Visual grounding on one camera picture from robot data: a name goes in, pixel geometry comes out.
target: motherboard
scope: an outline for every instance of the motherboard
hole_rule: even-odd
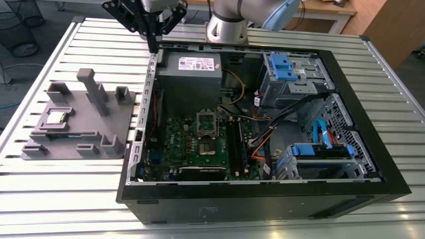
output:
[[[149,152],[149,181],[258,180],[260,164],[245,149],[252,138],[248,120],[216,119],[212,112],[168,118],[164,150]]]

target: ram slot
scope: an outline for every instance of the ram slot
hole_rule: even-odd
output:
[[[228,120],[225,130],[230,173],[232,176],[237,177],[242,176],[245,172],[242,156],[245,152],[242,151],[244,141],[240,134],[240,122]]]

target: sticker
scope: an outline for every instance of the sticker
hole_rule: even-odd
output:
[[[184,71],[214,71],[213,58],[181,57],[178,70]]]
[[[266,164],[264,164],[262,170],[268,175],[270,175],[270,167]]]
[[[301,69],[301,70],[294,69],[293,72],[294,72],[296,74],[302,74],[302,75],[305,75],[305,70],[302,70],[302,69]]]
[[[253,98],[253,105],[260,107],[260,101],[261,101],[260,97]]]

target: power supply label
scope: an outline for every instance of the power supply label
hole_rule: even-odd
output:
[[[184,71],[214,71],[213,58],[181,57],[178,70]]]

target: metal rail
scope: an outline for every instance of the metal rail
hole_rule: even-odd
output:
[[[180,25],[166,39],[202,42],[204,26]],[[105,90],[137,92],[140,103],[149,51],[138,35],[108,19],[72,23],[0,137],[0,238],[421,238],[425,235],[425,124],[421,107],[368,42],[356,36],[248,32],[252,45],[332,50],[413,194],[337,219],[202,225],[142,225],[114,202],[122,159],[20,159],[37,123],[48,82],[80,89],[80,67],[93,68]],[[136,126],[138,105],[134,104]],[[129,130],[128,139],[134,131]]]

